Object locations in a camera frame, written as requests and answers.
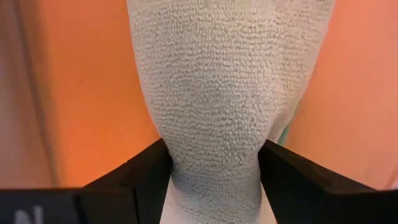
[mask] orange background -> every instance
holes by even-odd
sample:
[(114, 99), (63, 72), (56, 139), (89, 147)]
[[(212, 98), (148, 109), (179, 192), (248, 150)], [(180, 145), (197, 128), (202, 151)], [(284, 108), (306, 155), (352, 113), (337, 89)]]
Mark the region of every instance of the orange background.
[(125, 0), (19, 1), (58, 184), (80, 186), (159, 138)]
[(378, 189), (398, 171), (398, 1), (337, 0), (286, 146)]
[[(126, 0), (19, 1), (61, 186), (107, 173), (159, 138), (134, 64)], [(396, 0), (337, 0), (287, 138), (333, 170), (385, 187), (398, 161)]]

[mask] orange wall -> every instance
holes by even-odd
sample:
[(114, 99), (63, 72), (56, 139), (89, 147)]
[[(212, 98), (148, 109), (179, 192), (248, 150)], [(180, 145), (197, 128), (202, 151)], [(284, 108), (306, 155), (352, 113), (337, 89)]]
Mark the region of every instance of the orange wall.
[(396, 0), (336, 1), (286, 142), (379, 189), (398, 177), (397, 9)]
[(84, 185), (159, 138), (126, 0), (19, 1), (59, 185)]

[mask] white towel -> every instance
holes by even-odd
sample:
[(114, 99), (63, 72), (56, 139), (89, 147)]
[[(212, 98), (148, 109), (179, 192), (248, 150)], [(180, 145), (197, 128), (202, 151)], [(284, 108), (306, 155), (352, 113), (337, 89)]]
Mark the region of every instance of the white towel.
[(161, 223), (264, 222), (257, 153), (291, 119), (333, 4), (127, 0), (142, 91), (174, 160)]

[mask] towel fabric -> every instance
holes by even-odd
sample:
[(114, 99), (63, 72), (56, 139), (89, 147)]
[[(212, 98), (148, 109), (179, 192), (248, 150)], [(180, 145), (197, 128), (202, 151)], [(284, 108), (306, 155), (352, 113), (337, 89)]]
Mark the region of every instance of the towel fabric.
[(270, 212), (257, 153), (291, 119), (333, 4), (127, 0), (142, 91), (174, 160), (161, 223), (259, 223)]

